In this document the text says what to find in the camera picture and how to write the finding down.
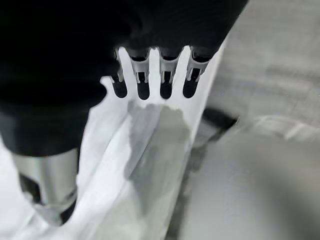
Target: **gray tile floor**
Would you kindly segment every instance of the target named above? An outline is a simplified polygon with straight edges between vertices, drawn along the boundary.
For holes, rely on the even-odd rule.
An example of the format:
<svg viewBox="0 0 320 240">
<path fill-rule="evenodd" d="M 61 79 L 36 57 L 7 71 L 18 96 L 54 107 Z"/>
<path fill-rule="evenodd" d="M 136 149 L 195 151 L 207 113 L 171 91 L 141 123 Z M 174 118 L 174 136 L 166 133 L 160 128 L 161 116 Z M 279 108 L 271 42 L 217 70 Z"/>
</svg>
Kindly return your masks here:
<svg viewBox="0 0 320 240">
<path fill-rule="evenodd" d="M 320 1 L 250 0 L 232 29 L 208 99 L 242 118 L 320 125 Z"/>
</svg>

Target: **gray floor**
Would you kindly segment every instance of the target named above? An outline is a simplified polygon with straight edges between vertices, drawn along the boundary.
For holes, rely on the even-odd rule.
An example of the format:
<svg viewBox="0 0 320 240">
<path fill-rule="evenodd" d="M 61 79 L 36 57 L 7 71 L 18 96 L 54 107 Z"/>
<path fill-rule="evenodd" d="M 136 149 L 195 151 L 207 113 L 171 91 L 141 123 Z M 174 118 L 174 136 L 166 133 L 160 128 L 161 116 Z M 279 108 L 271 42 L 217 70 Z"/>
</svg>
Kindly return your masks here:
<svg viewBox="0 0 320 240">
<path fill-rule="evenodd" d="M 318 0 L 250 0 L 229 35 L 208 105 L 318 126 L 319 25 Z"/>
</svg>

